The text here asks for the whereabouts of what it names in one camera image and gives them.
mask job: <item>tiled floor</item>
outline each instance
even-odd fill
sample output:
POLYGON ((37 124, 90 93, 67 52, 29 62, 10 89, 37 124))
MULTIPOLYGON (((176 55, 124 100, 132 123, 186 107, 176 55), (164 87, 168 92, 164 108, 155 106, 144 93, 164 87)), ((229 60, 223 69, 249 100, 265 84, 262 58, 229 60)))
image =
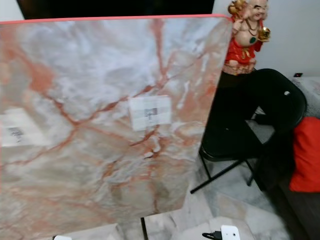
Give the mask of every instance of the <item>tiled floor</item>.
MULTIPOLYGON (((228 164, 230 162, 215 163, 212 174, 228 164)), ((190 188, 199 184, 203 176, 200 169, 191 180, 190 188)), ((188 192, 182 209, 146 217, 149 239, 180 240, 181 236, 189 236, 188 231, 196 226, 200 228, 214 221, 216 226, 217 219, 223 219, 224 222, 232 220, 241 229, 241 240, 290 240, 284 222, 268 197, 255 183, 251 187, 246 185, 249 176, 249 169, 241 165, 195 194, 188 192)), ((140 219, 66 235, 73 240, 144 239, 140 219)))

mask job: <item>black folding chair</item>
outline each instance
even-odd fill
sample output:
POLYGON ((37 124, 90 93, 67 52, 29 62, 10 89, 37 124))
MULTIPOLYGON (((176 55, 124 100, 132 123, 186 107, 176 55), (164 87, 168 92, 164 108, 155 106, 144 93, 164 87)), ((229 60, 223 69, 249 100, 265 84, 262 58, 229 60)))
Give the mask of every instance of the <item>black folding chair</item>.
POLYGON ((260 156, 268 149, 266 146, 292 131, 302 120, 306 107, 306 98, 300 89, 273 69, 252 72, 237 88, 218 89, 199 150, 208 180, 191 190, 191 194, 244 162, 252 172, 247 181, 250 186, 261 163, 260 156), (262 117, 274 128, 273 135, 264 144, 246 122, 257 107, 263 110, 262 117), (258 159, 254 168, 248 162, 250 158, 258 159), (236 161, 211 176, 206 160, 236 161))

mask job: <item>red edge trim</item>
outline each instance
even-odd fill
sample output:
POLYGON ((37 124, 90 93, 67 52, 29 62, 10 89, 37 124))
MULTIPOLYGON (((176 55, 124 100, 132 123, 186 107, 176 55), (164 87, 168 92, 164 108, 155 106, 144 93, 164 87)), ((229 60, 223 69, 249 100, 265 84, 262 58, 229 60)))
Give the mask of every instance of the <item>red edge trim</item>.
POLYGON ((122 19, 182 19, 182 18, 226 18, 232 19, 224 14, 188 14, 188 15, 157 15, 157 16, 94 16, 94 17, 68 17, 68 18, 44 18, 0 21, 0 24, 27 24, 27 23, 47 23, 65 21, 96 21, 96 20, 122 20, 122 19))

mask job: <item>chair seat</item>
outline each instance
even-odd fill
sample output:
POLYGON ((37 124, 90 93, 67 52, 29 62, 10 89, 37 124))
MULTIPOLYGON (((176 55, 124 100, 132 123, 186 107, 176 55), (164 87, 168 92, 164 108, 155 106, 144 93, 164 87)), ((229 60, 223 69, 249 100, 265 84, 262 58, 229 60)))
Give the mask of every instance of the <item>chair seat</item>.
POLYGON ((243 116, 236 112, 219 112, 211 116, 201 150, 208 155, 206 159, 218 162, 256 157, 262 147, 243 116))

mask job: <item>sticker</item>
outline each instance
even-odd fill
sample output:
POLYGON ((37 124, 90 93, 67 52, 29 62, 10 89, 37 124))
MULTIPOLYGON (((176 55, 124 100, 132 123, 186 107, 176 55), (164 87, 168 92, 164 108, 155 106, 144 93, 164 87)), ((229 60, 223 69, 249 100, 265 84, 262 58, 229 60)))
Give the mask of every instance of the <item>sticker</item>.
POLYGON ((0 115, 2 147, 45 146, 48 139, 23 108, 12 108, 0 115))
POLYGON ((128 103, 134 131, 171 123, 171 99, 167 95, 132 97, 128 103))

